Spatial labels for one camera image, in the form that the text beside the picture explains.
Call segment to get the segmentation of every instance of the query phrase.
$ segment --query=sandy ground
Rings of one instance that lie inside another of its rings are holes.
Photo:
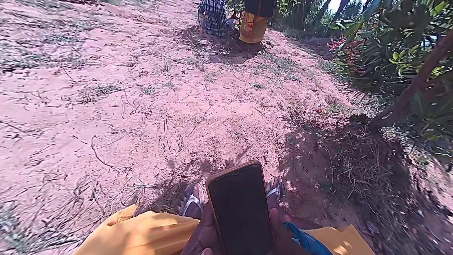
[[[205,38],[195,1],[114,3],[1,2],[0,211],[24,237],[15,251],[67,253],[118,209],[171,211],[189,182],[253,159],[284,179],[291,213],[367,233],[323,191],[331,155],[311,126],[334,130],[350,102],[318,58],[271,29],[246,49]]]

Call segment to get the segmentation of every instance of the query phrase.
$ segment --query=plaid shirt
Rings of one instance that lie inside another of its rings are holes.
[[[198,5],[198,13],[205,14],[205,32],[225,37],[229,32],[229,24],[225,12],[225,0],[202,0]]]

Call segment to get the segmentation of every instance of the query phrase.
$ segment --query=phone case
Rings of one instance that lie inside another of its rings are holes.
[[[207,192],[207,196],[209,198],[209,201],[211,201],[211,194],[209,193],[209,188],[208,187],[209,187],[209,184],[211,183],[211,181],[216,180],[218,178],[221,178],[224,175],[227,175],[227,174],[229,174],[231,172],[234,172],[236,170],[239,170],[241,168],[244,168],[244,167],[247,167],[247,166],[250,166],[250,165],[253,165],[253,164],[259,164],[261,170],[263,169],[263,166],[261,165],[261,163],[258,160],[252,160],[252,161],[249,161],[247,163],[240,164],[240,165],[238,165],[236,167],[228,168],[226,170],[223,170],[222,172],[218,172],[218,173],[215,173],[213,175],[210,175],[207,178],[207,180],[206,180],[206,192]],[[265,188],[263,171],[261,171],[261,176],[263,178],[263,187]],[[212,203],[210,203],[210,204],[211,204],[212,211],[214,212],[214,206],[212,205]],[[217,232],[219,233],[220,238],[222,238],[222,235],[221,235],[220,230],[219,230],[219,224],[217,222],[217,217],[215,217],[215,213],[214,213],[214,221],[216,222]],[[221,243],[222,243],[223,252],[225,253],[225,247],[223,247],[223,241]]]
[[[240,165],[238,165],[238,166],[236,166],[236,167],[228,168],[228,169],[226,169],[226,170],[223,170],[222,172],[218,172],[218,173],[215,173],[215,174],[210,175],[210,176],[207,178],[207,180],[206,180],[206,192],[207,192],[207,196],[208,196],[209,200],[211,200],[211,195],[209,194],[209,189],[208,189],[208,187],[209,187],[209,184],[210,184],[213,180],[218,179],[218,178],[220,178],[220,177],[222,177],[222,176],[224,176],[224,175],[227,175],[227,174],[229,174],[229,173],[231,173],[231,172],[234,172],[234,171],[236,171],[236,170],[239,170],[239,169],[241,169],[241,168],[244,168],[244,167],[247,167],[247,166],[250,166],[250,165],[253,165],[253,164],[258,164],[258,165],[261,167],[261,169],[263,169],[263,166],[261,165],[261,163],[260,163],[258,160],[252,160],[252,161],[249,161],[249,162],[247,162],[247,163],[240,164]]]

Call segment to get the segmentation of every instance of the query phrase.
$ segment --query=orange garment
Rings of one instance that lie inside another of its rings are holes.
[[[261,42],[264,39],[266,27],[267,18],[243,11],[239,39],[248,44]]]
[[[136,205],[116,212],[82,243],[74,255],[170,255],[186,246],[199,220],[147,211],[136,217]],[[349,225],[335,229],[306,230],[333,255],[375,255],[360,234]]]
[[[375,255],[353,225],[304,231],[323,243],[333,255]]]
[[[74,255],[169,255],[179,253],[199,220],[168,213],[144,212],[136,205],[116,212],[82,243]]]

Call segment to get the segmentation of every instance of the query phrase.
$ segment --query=smartphone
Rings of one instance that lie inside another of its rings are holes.
[[[264,255],[274,247],[261,164],[253,160],[206,181],[226,255]]]

